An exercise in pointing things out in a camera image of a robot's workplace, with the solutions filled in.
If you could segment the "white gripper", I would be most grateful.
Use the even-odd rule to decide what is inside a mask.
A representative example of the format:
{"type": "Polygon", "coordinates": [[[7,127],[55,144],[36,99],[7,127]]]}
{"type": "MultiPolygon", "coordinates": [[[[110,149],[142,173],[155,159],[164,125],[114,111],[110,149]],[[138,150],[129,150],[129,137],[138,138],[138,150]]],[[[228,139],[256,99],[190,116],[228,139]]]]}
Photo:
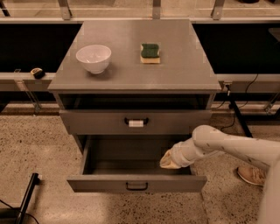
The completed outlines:
{"type": "Polygon", "coordinates": [[[189,138],[184,142],[175,143],[160,159],[159,165],[164,169],[179,169],[193,164],[203,156],[203,150],[189,138]]]}

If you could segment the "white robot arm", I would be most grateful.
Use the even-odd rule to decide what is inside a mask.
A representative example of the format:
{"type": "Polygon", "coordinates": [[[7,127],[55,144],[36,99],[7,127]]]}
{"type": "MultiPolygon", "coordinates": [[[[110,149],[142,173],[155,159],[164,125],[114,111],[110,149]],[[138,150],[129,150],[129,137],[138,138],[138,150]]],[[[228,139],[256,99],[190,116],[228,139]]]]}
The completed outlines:
{"type": "Polygon", "coordinates": [[[233,136],[200,125],[192,137],[175,143],[161,158],[160,167],[180,169],[197,159],[210,157],[218,151],[239,158],[268,172],[264,184],[257,224],[280,223],[280,143],[245,136],[233,136]]]}

